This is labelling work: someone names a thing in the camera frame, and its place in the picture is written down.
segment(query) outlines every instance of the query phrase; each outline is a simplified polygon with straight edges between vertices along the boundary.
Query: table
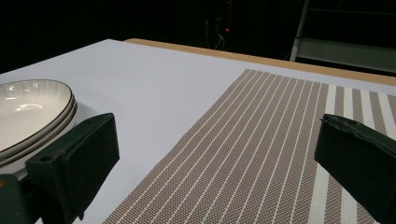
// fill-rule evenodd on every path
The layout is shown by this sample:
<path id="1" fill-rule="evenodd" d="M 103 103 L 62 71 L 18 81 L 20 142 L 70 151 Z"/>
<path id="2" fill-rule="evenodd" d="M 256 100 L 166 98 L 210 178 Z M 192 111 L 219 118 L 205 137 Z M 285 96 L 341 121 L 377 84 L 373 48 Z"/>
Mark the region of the table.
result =
<path id="1" fill-rule="evenodd" d="M 105 221 L 246 69 L 396 95 L 394 77 L 139 39 L 128 42 L 133 43 L 105 40 L 0 75 L 0 83 L 48 78 L 68 84 L 78 100 L 78 121 L 115 114 L 121 159 L 84 220 L 76 223 Z"/>

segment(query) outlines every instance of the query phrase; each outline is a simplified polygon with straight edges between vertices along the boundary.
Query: stacked plates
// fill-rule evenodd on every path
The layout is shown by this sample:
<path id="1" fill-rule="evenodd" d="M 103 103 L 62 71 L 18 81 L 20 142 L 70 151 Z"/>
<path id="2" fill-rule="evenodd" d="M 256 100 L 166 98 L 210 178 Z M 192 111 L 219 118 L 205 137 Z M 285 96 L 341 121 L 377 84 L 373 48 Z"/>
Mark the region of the stacked plates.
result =
<path id="1" fill-rule="evenodd" d="M 77 102 L 54 80 L 0 85 L 0 174 L 15 174 L 24 162 L 74 126 Z"/>

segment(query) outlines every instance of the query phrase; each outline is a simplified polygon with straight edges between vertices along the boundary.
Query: woven placemat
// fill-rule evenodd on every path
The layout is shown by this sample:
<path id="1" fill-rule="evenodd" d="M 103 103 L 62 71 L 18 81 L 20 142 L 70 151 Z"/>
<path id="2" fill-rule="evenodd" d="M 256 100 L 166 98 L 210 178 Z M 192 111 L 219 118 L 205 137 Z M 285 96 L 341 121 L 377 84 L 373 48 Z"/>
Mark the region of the woven placemat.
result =
<path id="1" fill-rule="evenodd" d="M 324 113 L 395 138 L 394 96 L 246 70 L 105 223 L 374 223 L 314 161 Z"/>

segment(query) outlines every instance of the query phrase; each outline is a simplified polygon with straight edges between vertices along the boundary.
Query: wooden table edge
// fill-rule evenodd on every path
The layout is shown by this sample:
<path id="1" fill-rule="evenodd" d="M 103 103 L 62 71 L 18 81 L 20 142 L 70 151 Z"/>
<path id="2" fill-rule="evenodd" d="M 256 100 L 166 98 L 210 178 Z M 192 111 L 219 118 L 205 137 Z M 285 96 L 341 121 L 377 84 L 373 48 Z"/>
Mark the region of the wooden table edge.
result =
<path id="1" fill-rule="evenodd" d="M 348 71 L 348 70 L 343 70 L 343 69 L 317 66 L 317 65 L 305 64 L 305 63 L 293 63 L 293 62 L 288 62 L 288 61 L 262 58 L 262 57 L 251 56 L 251 55 L 246 55 L 246 54 L 232 53 L 232 52 L 220 51 L 220 50 L 214 50 L 214 49 L 201 49 L 201 48 L 196 48 L 196 47 L 177 45 L 177 44 L 169 44 L 169 43 L 163 43 L 163 42 L 145 40 L 145 39 L 138 39 L 138 38 L 127 39 L 127 40 L 125 40 L 125 42 L 139 44 L 139 45 L 145 45 L 145 46 L 150 46 L 150 47 L 155 47 L 155 48 L 161 48 L 161 49 L 172 49 L 172 50 L 184 51 L 184 52 L 188 52 L 188 53 L 195 53 L 195 54 L 237 60 L 237 61 L 248 62 L 248 63 L 267 64 L 267 65 L 272 65 L 272 66 L 277 66 L 277 67 L 289 68 L 289 69 L 305 71 L 305 72 L 318 73 L 318 74 L 323 74 L 323 75 L 328 75 L 328 76 L 345 77 L 345 78 L 356 79 L 356 80 L 361 80 L 361 81 L 368 81 L 368 82 L 374 82 L 374 83 L 385 84 L 385 85 L 390 85 L 390 86 L 396 86 L 396 77 L 386 77 L 386 76 L 380 76 L 380 75 L 375 75 L 375 74 Z"/>

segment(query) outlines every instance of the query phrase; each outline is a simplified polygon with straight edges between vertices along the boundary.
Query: dark wall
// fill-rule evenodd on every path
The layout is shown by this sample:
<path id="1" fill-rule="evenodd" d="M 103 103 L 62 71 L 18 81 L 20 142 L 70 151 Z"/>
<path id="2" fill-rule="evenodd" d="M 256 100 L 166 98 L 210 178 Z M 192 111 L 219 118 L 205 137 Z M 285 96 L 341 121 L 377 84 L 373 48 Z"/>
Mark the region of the dark wall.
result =
<path id="1" fill-rule="evenodd" d="M 303 10 L 304 0 L 179 0 L 182 44 L 206 47 L 205 21 L 227 13 L 219 8 L 232 3 L 231 32 L 220 32 L 225 50 L 284 59 L 289 54 Z"/>
<path id="2" fill-rule="evenodd" d="M 177 29 L 175 1 L 2 1 L 0 74 L 107 38 L 177 42 Z"/>
<path id="3" fill-rule="evenodd" d="M 396 49 L 395 0 L 311 0 L 305 37 Z"/>
<path id="4" fill-rule="evenodd" d="M 14 0 L 0 3 L 0 73 L 112 38 L 284 59 L 304 0 Z"/>

